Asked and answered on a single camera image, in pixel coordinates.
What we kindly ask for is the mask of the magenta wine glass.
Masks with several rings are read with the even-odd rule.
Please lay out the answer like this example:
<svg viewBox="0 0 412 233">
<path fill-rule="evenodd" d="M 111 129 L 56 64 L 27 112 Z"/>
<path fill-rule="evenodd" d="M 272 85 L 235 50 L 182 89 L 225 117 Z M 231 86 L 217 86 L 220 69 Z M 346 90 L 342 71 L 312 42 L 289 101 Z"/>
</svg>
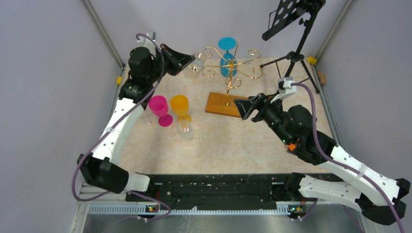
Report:
<svg viewBox="0 0 412 233">
<path fill-rule="evenodd" d="M 152 113 L 158 117 L 158 124 L 160 126 L 168 127 L 172 124 L 173 117 L 168 113 L 169 107 L 164 96 L 153 96 L 148 105 Z"/>
</svg>

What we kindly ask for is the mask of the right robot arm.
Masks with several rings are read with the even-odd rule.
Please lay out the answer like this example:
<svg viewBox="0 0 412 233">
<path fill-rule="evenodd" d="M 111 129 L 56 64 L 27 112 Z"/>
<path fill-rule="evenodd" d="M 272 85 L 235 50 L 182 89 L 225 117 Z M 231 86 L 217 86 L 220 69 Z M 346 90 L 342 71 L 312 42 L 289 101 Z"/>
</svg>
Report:
<svg viewBox="0 0 412 233">
<path fill-rule="evenodd" d="M 285 185 L 291 200 L 329 200 L 358 211 L 381 224 L 400 223 L 406 212 L 402 198 L 410 191 L 406 179 L 383 176 L 350 155 L 334 139 L 316 128 L 315 108 L 294 105 L 283 109 L 279 94 L 258 94 L 234 101 L 242 119 L 263 121 L 299 159 L 337 175 L 338 182 L 327 182 L 309 175 L 295 174 Z"/>
</svg>

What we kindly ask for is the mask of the clear glass back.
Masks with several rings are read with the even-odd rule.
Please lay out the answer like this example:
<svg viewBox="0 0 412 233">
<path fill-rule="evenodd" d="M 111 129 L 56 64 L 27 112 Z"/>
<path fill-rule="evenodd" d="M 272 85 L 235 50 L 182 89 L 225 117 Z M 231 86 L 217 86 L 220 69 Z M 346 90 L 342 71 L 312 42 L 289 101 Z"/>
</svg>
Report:
<svg viewBox="0 0 412 233">
<path fill-rule="evenodd" d="M 194 54 L 194 57 L 195 60 L 183 70 L 183 75 L 188 79 L 197 78 L 206 63 L 206 57 L 203 53 L 196 53 Z"/>
</svg>

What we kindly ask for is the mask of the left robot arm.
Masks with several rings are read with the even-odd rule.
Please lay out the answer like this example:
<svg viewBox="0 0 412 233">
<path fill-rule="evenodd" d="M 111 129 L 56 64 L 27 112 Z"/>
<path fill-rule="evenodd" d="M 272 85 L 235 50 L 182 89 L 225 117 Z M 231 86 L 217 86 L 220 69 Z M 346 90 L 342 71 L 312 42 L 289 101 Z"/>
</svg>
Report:
<svg viewBox="0 0 412 233">
<path fill-rule="evenodd" d="M 146 47 L 131 50 L 127 80 L 120 89 L 111 119 L 97 144 L 77 161 L 87 184 L 116 194 L 137 191 L 146 201 L 154 198 L 156 188 L 150 184 L 151 179 L 119 167 L 119 156 L 132 126 L 146 109 L 162 77 L 176 76 L 194 60 L 193 55 L 174 51 L 165 44 L 155 53 Z"/>
</svg>

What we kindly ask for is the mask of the gold wire glass rack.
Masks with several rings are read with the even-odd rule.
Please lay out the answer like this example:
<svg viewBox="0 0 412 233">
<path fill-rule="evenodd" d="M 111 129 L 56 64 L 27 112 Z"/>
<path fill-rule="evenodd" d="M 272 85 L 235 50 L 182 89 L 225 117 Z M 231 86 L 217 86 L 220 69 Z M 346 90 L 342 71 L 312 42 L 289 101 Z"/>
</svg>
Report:
<svg viewBox="0 0 412 233">
<path fill-rule="evenodd" d="M 238 49 L 238 45 L 234 48 L 235 52 L 237 52 L 237 49 Z M 223 54 L 220 53 L 218 49 L 216 49 L 215 47 L 205 48 L 204 51 L 209 51 L 209 54 L 206 54 L 205 57 L 207 58 L 212 57 L 213 55 L 212 50 L 214 50 L 220 56 L 220 58 L 223 58 Z M 234 55 L 234 59 L 237 61 L 236 54 L 233 53 L 233 55 Z M 206 102 L 206 107 L 205 107 L 206 113 L 216 114 L 216 115 L 221 115 L 221 116 L 226 116 L 226 117 L 240 118 L 240 114 L 237 110 L 237 107 L 234 104 L 234 99 L 244 99 L 244 97 L 234 96 L 230 94 L 230 91 L 232 89 L 237 89 L 242 85 L 241 79 L 236 78 L 235 76 L 237 74 L 241 74 L 250 79 L 257 80 L 261 78 L 263 75 L 262 68 L 260 67 L 252 68 L 253 75 L 248 75 L 239 70 L 240 66 L 247 65 L 251 63 L 252 61 L 255 61 L 258 58 L 260 58 L 260 52 L 258 50 L 248 50 L 248 55 L 252 56 L 252 58 L 244 62 L 237 61 L 237 64 L 234 64 L 233 60 L 229 62 L 229 64 L 227 65 L 227 67 L 229 67 L 229 77 L 228 78 L 224 77 L 225 84 L 226 84 L 226 92 L 225 93 L 216 93 L 216 92 L 209 93 L 208 99 Z M 216 74 L 214 68 L 220 69 L 221 66 L 220 65 L 218 66 L 206 65 L 204 66 L 202 70 L 202 74 L 205 77 L 211 78 L 215 76 Z"/>
</svg>

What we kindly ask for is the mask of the clear glass front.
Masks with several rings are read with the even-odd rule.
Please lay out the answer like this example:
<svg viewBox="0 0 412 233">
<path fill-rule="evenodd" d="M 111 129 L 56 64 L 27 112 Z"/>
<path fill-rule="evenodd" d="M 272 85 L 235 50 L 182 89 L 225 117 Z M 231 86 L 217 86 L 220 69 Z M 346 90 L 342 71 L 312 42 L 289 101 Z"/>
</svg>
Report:
<svg viewBox="0 0 412 233">
<path fill-rule="evenodd" d="M 176 130 L 179 138 L 182 141 L 191 141 L 194 136 L 194 129 L 191 122 L 188 120 L 181 120 L 177 122 Z"/>
</svg>

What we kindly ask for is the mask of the yellow wine glass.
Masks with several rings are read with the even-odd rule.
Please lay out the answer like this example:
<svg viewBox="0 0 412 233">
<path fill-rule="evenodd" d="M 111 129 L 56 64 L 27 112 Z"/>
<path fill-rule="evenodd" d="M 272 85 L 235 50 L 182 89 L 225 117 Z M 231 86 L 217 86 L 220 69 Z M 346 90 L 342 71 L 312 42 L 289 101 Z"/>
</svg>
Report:
<svg viewBox="0 0 412 233">
<path fill-rule="evenodd" d="M 170 106 L 172 111 L 177 116 L 177 121 L 186 120 L 188 122 L 192 122 L 192 118 L 189 115 L 189 100 L 184 95 L 176 95 L 171 98 Z"/>
</svg>

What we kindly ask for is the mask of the blue wine glass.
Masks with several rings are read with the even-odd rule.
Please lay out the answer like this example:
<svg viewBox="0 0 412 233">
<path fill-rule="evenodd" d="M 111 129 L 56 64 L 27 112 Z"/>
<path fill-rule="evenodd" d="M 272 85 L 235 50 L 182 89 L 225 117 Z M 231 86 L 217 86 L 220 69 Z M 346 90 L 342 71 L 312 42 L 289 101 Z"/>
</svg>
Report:
<svg viewBox="0 0 412 233">
<path fill-rule="evenodd" d="M 221 38 L 218 42 L 218 47 L 221 50 L 224 50 L 225 53 L 223 54 L 223 58 L 220 59 L 220 73 L 224 77 L 229 77 L 229 67 L 227 65 L 231 60 L 233 60 L 234 64 L 237 64 L 237 61 L 234 59 L 234 55 L 231 54 L 229 51 L 234 49 L 237 46 L 236 40 L 232 37 L 224 37 Z"/>
</svg>

